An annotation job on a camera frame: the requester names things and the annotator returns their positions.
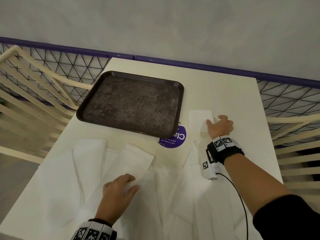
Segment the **circular sticker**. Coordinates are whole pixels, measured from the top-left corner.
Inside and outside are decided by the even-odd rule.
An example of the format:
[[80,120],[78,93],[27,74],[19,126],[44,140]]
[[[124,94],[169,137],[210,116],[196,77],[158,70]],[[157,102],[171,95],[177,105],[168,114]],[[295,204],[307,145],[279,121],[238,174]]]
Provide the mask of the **circular sticker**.
[[176,148],[184,143],[186,136],[186,129],[182,125],[179,125],[173,137],[167,139],[159,138],[159,144],[166,148]]

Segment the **white table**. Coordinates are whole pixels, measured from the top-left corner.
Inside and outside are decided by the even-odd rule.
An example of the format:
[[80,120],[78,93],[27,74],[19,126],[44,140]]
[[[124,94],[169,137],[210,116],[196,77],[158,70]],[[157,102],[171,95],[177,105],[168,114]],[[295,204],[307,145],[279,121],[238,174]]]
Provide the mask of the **white table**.
[[[254,78],[119,58],[112,58],[105,71],[126,72],[182,83],[185,91],[180,122],[187,131],[186,141],[178,148],[164,148],[155,137],[84,123],[74,116],[45,160],[52,160],[55,155],[71,149],[78,139],[104,139],[108,141],[108,148],[120,150],[126,143],[132,143],[155,155],[155,165],[181,167],[193,141],[200,138],[200,134],[188,129],[188,110],[203,109],[212,110],[214,117],[228,115],[234,121],[231,135],[244,147],[246,156],[282,182]],[[1,233],[25,240],[41,238],[43,216],[39,189],[36,172],[2,222]],[[69,239],[77,224],[78,222],[71,221],[58,232],[58,236]]]

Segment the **gray wall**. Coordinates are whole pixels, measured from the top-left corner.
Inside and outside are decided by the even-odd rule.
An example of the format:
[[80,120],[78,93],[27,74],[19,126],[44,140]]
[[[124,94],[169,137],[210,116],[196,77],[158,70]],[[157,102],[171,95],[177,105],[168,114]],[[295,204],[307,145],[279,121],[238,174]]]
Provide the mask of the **gray wall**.
[[0,0],[0,36],[320,80],[320,0]]

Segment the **railing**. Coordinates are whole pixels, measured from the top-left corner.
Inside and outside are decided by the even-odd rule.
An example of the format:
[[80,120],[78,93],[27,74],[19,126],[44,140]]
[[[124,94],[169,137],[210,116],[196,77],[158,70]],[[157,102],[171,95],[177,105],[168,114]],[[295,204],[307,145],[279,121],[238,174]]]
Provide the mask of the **railing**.
[[[58,88],[61,93],[56,88],[45,82],[36,72],[30,69],[31,66],[34,66],[43,72],[46,77],[55,84],[55,87]],[[43,149],[40,149],[38,152],[45,156],[46,153],[48,153],[47,149],[50,149],[54,145],[55,140],[58,139],[67,123],[74,115],[75,110],[79,107],[63,84],[88,90],[90,90],[93,85],[76,82],[54,73],[42,64],[38,63],[38,61],[19,46],[11,47],[0,56],[0,69],[9,73],[17,79],[18,82],[26,85],[43,100],[51,104],[51,106],[45,105],[43,101],[40,101],[30,95],[30,93],[26,92],[10,79],[0,75],[0,83],[8,90],[18,94],[20,98],[24,98],[25,101],[17,99],[17,96],[13,96],[4,89],[0,89],[0,97],[29,115],[24,116],[15,109],[0,104],[0,112],[10,118],[10,120],[0,118],[0,127],[26,139],[28,139],[30,137],[30,133],[32,133],[46,140],[43,144]],[[29,81],[26,78],[28,76],[32,77],[35,82]],[[49,91],[60,101],[60,103],[57,102],[54,97],[49,96],[46,90],[40,89],[38,85],[41,85]],[[27,153],[2,146],[0,146],[0,153],[36,163],[41,163],[43,161],[43,157],[29,155]]]
[[320,129],[287,135],[318,120],[320,120],[320,114],[282,118],[267,117],[268,123],[285,124],[281,129],[271,133],[284,184],[311,205],[313,204],[317,210],[320,209],[320,181],[314,181],[314,175],[320,174],[320,167],[311,167],[309,163],[320,161],[320,153],[302,155],[300,151],[308,149],[317,151],[316,148],[320,147],[320,140],[292,146],[283,146],[283,144],[320,135]]

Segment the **tray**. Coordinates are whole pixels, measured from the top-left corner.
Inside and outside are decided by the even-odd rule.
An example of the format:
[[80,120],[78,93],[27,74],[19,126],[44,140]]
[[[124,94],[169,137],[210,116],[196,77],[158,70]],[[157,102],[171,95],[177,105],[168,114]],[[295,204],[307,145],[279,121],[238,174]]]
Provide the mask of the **tray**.
[[184,87],[172,80],[104,72],[79,106],[79,120],[159,138],[178,129]]

